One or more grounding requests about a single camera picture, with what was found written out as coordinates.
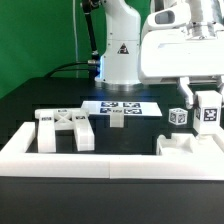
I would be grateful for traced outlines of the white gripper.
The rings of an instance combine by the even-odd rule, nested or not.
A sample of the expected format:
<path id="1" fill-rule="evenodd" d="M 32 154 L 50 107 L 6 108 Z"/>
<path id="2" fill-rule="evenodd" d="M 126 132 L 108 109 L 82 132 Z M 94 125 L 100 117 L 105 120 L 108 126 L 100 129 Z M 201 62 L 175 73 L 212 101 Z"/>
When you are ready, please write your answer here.
<path id="1" fill-rule="evenodd" d="M 224 31 L 211 39 L 188 39 L 180 29 L 149 32 L 140 48 L 138 74 L 143 84 L 173 83 L 180 78 L 178 90 L 187 109 L 194 106 L 190 79 L 208 82 L 220 76 L 218 87 L 224 97 Z"/>

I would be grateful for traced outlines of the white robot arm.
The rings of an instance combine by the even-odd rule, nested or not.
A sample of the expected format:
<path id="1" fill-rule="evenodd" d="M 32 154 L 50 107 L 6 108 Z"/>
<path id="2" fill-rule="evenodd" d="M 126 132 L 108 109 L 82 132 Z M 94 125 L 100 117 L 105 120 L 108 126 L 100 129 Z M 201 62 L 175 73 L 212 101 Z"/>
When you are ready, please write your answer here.
<path id="1" fill-rule="evenodd" d="M 145 20 L 125 0 L 101 0 L 106 51 L 99 86 L 177 84 L 187 108 L 191 84 L 215 83 L 224 102 L 224 0 L 150 0 Z"/>

